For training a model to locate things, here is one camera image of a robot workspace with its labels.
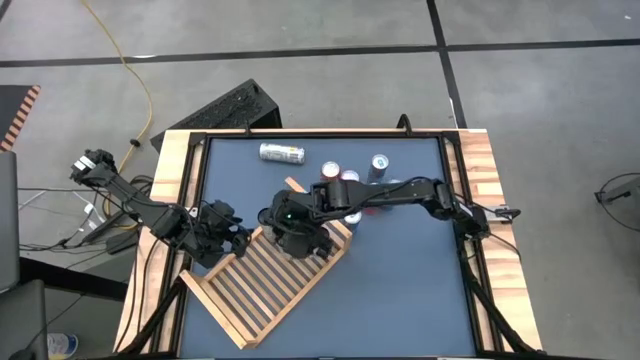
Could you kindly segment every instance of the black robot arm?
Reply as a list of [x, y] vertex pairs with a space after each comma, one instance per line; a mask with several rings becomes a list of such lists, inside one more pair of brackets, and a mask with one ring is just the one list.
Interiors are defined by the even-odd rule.
[[322, 224], [342, 219], [364, 208], [419, 204], [439, 220], [453, 220], [470, 238], [489, 235], [484, 211], [460, 204], [448, 184], [426, 177], [402, 183], [363, 184], [353, 180], [316, 183], [309, 193], [278, 192], [270, 208], [258, 214], [258, 221], [273, 228], [276, 242], [296, 258], [316, 254], [326, 258], [332, 241]]
[[251, 236], [250, 230], [237, 226], [242, 219], [222, 201], [200, 207], [197, 217], [178, 204], [153, 201], [118, 175], [113, 156], [103, 150], [87, 150], [72, 166], [71, 179], [91, 188], [105, 188], [118, 198], [133, 217], [149, 227], [151, 234], [168, 245], [184, 249], [206, 268], [213, 267], [226, 253], [225, 241], [231, 252], [244, 255]]

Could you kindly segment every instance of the wooden border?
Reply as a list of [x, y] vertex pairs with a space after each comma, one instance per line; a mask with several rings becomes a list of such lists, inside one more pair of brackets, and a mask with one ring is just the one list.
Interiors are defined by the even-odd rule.
[[[278, 133], [300, 133], [314, 132], [314, 133], [403, 133], [404, 129], [255, 129], [252, 130], [255, 134], [278, 134]], [[462, 152], [465, 159], [466, 172], [471, 185], [472, 195], [474, 200], [482, 205], [500, 205], [504, 204], [504, 196], [502, 194], [502, 188], [500, 187], [500, 179], [497, 172], [497, 167], [493, 159], [493, 152], [491, 144], [489, 143], [489, 136], [484, 129], [414, 129], [414, 131], [420, 132], [442, 132], [442, 131], [457, 131], [460, 134], [462, 143]], [[165, 138], [160, 152], [160, 159], [158, 160], [158, 168], [156, 170], [156, 176], [154, 185], [151, 191], [151, 197], [154, 200], [176, 202], [180, 191], [180, 183], [182, 178], [182, 172], [185, 167], [185, 160], [187, 154], [187, 148], [189, 143], [189, 136], [191, 133], [209, 133], [209, 134], [243, 134], [244, 130], [239, 129], [225, 129], [225, 130], [169, 130], [165, 133]], [[199, 168], [199, 162], [194, 161], [192, 169]], [[452, 173], [457, 171], [455, 167], [452, 167]], [[189, 191], [187, 197], [193, 198], [193, 191], [195, 190], [196, 176], [190, 177]], [[512, 242], [515, 245], [513, 232], [511, 226], [492, 226], [498, 236]], [[142, 279], [142, 268], [144, 261], [149, 255], [149, 249], [155, 239], [149, 234], [148, 230], [143, 231], [140, 237], [140, 246], [138, 251], [138, 266], [135, 271], [138, 272], [138, 279]], [[511, 326], [520, 334], [522, 339], [534, 348], [540, 348], [540, 338], [533, 316], [533, 310], [531, 309], [531, 303], [527, 292], [526, 282], [522, 267], [517, 256], [510, 250], [503, 248], [499, 243], [490, 239], [485, 239], [483, 242], [483, 249], [485, 252], [485, 258], [487, 261], [487, 267], [489, 272], [489, 279], [491, 282], [491, 288], [496, 305], [501, 310], [505, 318], [509, 321]], [[152, 259], [149, 263], [149, 274], [147, 275], [147, 285], [145, 291], [144, 309], [142, 311], [142, 322], [146, 322], [146, 319], [153, 312], [158, 305], [158, 296], [160, 293], [160, 285], [164, 272], [164, 264], [167, 260], [167, 249], [164, 244], [158, 244]], [[174, 268], [174, 275], [177, 275], [177, 270]], [[127, 319], [129, 318], [129, 311], [132, 304], [132, 289], [129, 287], [127, 292], [127, 298], [125, 300], [122, 316], [120, 319], [120, 326], [118, 329], [118, 336], [116, 340], [120, 339], [124, 331]], [[140, 304], [141, 298], [141, 281], [138, 281], [138, 289], [136, 291], [136, 304]], [[482, 309], [482, 306], [478, 306], [478, 316], [481, 323], [481, 332], [484, 339], [485, 349], [491, 349], [490, 332], [488, 327], [488, 320], [486, 313]], [[129, 342], [135, 336], [135, 330], [137, 327], [137, 316], [140, 309], [134, 307], [134, 313], [131, 320], [129, 331], [127, 332], [122, 347], [129, 344]], [[160, 351], [168, 350], [169, 338], [171, 336], [173, 315], [174, 312], [167, 312], [165, 316], [164, 326], [162, 328], [162, 336], [160, 342]]]

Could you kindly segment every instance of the black case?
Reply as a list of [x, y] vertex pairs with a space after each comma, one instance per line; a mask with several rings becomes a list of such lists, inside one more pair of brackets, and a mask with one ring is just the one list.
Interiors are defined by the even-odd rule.
[[[249, 79], [187, 116], [171, 129], [281, 129], [278, 104], [255, 82]], [[160, 152], [164, 131], [151, 138], [151, 145]]]

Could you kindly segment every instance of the blue table surface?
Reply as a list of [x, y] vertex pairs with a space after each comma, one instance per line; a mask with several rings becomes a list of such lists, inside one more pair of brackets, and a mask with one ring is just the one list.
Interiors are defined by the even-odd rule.
[[[260, 160], [263, 142], [302, 146], [302, 166]], [[385, 154], [387, 178], [443, 179], [435, 139], [215, 139], [203, 192], [236, 209], [246, 227], [291, 176], [309, 188], [336, 161], [366, 179], [371, 157]], [[207, 269], [195, 265], [199, 275]], [[450, 222], [418, 205], [365, 215], [349, 252], [255, 349], [240, 350], [189, 294], [183, 358], [392, 357], [474, 355], [469, 315]]]

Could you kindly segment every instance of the gray floor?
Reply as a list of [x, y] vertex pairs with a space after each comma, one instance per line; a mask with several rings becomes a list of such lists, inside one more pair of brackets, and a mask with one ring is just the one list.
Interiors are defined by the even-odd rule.
[[[92, 1], [127, 55], [350, 45], [434, 44], [424, 1]], [[638, 37], [635, 1], [437, 1], [449, 44]], [[75, 0], [13, 1], [0, 22], [0, 60], [114, 56]], [[593, 192], [637, 171], [640, 47], [451, 54], [469, 127], [488, 128], [543, 345], [550, 353], [635, 359], [640, 352], [640, 245], [606, 217]], [[136, 65], [154, 100], [152, 133], [253, 77], [278, 102], [287, 127], [453, 127], [437, 54], [367, 55]], [[120, 158], [146, 116], [120, 66], [0, 69], [2, 84], [42, 85], [15, 146], [22, 186], [72, 187], [85, 148]], [[139, 152], [125, 176], [153, 175]], [[25, 200], [30, 194], [21, 194]], [[49, 193], [21, 212], [25, 243], [74, 231], [84, 204]], [[620, 213], [626, 204], [613, 209]], [[637, 217], [625, 220], [640, 226]], [[29, 254], [58, 265], [80, 255]], [[131, 257], [78, 266], [126, 278]], [[50, 295], [50, 311], [73, 297]], [[87, 321], [90, 310], [97, 315]], [[119, 305], [83, 299], [53, 329], [77, 332], [82, 355], [104, 354]]]

